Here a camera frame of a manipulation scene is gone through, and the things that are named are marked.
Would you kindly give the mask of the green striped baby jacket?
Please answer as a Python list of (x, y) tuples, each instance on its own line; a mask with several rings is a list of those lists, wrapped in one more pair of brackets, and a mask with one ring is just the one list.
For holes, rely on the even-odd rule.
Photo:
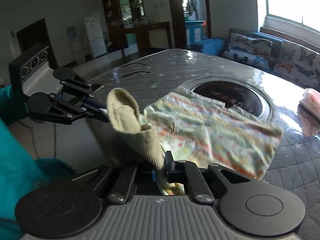
[(178, 87), (143, 111), (125, 89), (111, 90), (106, 115), (116, 135), (156, 170), (163, 195), (184, 194), (180, 183), (168, 183), (164, 154), (200, 168), (217, 163), (248, 177), (263, 179), (284, 129), (258, 119), (240, 107)]

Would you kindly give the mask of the white refrigerator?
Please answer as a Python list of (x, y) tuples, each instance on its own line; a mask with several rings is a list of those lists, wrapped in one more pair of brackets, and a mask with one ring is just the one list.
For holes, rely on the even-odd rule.
[(84, 18), (84, 24), (92, 57), (95, 59), (106, 54), (107, 49), (99, 15), (95, 14)]

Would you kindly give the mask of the clear safety glasses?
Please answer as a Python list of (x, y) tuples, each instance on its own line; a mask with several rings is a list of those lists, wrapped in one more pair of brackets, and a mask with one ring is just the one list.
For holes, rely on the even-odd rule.
[(150, 70), (147, 65), (141, 62), (132, 61), (117, 68), (121, 78), (135, 74), (148, 74)]

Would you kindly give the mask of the teal sleeve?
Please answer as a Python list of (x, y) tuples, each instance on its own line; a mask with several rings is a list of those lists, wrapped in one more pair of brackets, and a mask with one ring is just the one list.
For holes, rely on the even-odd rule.
[(23, 236), (15, 218), (18, 201), (29, 192), (66, 179), (75, 170), (55, 158), (34, 160), (8, 129), (25, 113), (22, 100), (14, 97), (11, 85), (1, 88), (1, 239)]

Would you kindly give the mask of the dark wooden desk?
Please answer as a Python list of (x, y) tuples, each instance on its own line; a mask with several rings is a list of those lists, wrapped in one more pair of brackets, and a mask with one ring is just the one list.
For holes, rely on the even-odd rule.
[(153, 48), (150, 42), (149, 32), (158, 29), (165, 29), (168, 47), (172, 49), (170, 22), (148, 23), (137, 27), (126, 27), (120, 29), (120, 33), (135, 34), (139, 55), (144, 57), (162, 50), (160, 48)]

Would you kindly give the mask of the dark wooden cabinet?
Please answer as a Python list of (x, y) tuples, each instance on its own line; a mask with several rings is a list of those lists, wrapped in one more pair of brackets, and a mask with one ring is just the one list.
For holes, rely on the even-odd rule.
[(101, 0), (104, 9), (110, 45), (108, 51), (123, 50), (129, 46), (127, 35), (135, 35), (141, 56), (150, 50), (147, 33), (138, 31), (145, 17), (143, 0)]

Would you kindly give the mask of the black induction cooktop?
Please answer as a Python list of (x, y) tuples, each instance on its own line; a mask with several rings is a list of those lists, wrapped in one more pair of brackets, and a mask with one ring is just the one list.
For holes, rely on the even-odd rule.
[(252, 90), (233, 82), (210, 81), (198, 85), (193, 92), (226, 104), (226, 107), (238, 106), (255, 116), (263, 112), (263, 104)]

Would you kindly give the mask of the quilted grey table cover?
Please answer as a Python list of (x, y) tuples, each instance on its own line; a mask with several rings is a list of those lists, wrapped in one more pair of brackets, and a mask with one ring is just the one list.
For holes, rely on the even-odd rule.
[(212, 80), (235, 81), (256, 92), (265, 108), (263, 119), (285, 129), (264, 181), (303, 201), (306, 215), (298, 234), (302, 239), (319, 239), (319, 122), (299, 103), (302, 87), (265, 70), (182, 49), (135, 61), (146, 64), (150, 73), (121, 78), (117, 67), (109, 67), (92, 74), (92, 82), (105, 86), (97, 99), (105, 101), (112, 88), (122, 87), (144, 108), (178, 86), (193, 89)]

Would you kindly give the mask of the blue sofa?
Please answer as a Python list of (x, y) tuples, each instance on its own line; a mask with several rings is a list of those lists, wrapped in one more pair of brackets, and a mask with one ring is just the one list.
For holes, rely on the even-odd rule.
[[(254, 68), (257, 68), (260, 70), (265, 70), (272, 75), (276, 75), (276, 76), (284, 79), (282, 76), (280, 76), (278, 73), (276, 73), (274, 71), (274, 67), (278, 61), (282, 42), (286, 41), (285, 39), (282, 39), (282, 38), (276, 37), (276, 36), (272, 36), (272, 35), (268, 35), (268, 34), (264, 34), (264, 33), (244, 31), (241, 29), (234, 29), (234, 28), (231, 28), (229, 30), (229, 35), (231, 33), (242, 34), (247, 37), (264, 38), (264, 39), (272, 41), (273, 45), (272, 45), (272, 50), (271, 50), (271, 56), (269, 59), (269, 68), (268, 69), (263, 69), (263, 68), (258, 68), (258, 67), (254, 67)], [(225, 50), (227, 41), (229, 39), (229, 35), (227, 38), (215, 37), (215, 38), (209, 38), (209, 39), (201, 40), (199, 42), (192, 43), (188, 46), (188, 49), (196, 51), (196, 52), (202, 52), (205, 54), (222, 57), (222, 53)]]

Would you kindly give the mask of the blue white cabinet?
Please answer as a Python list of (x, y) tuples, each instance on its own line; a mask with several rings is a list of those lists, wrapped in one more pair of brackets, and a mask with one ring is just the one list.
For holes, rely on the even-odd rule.
[(185, 21), (187, 45), (208, 38), (207, 21)]

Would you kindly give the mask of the left butterfly cushion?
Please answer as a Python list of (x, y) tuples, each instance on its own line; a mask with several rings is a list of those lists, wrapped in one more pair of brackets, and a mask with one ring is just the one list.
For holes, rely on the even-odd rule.
[(272, 41), (231, 33), (222, 57), (251, 67), (269, 68)]

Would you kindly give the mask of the butterfly cushion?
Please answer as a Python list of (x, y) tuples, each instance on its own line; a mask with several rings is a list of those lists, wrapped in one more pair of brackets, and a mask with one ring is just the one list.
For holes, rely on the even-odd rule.
[(251, 67), (269, 68), (272, 41), (231, 33), (222, 57)]
[(292, 83), (319, 91), (319, 53), (316, 51), (283, 41), (274, 71)]

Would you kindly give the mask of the pink tissue pack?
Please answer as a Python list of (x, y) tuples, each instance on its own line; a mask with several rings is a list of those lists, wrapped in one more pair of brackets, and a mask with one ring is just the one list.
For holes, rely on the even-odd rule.
[(300, 104), (320, 120), (320, 93), (313, 88), (304, 89)]

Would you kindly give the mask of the right butterfly cushion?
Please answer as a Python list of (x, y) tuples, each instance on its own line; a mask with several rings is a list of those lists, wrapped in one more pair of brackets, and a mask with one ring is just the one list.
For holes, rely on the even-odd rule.
[(316, 51), (283, 41), (274, 71), (292, 83), (319, 91), (319, 53)]

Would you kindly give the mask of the window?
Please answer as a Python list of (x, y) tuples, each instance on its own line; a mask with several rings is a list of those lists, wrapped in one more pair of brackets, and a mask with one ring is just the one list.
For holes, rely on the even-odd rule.
[(319, 33), (319, 0), (266, 0), (264, 26), (281, 30), (286, 24)]

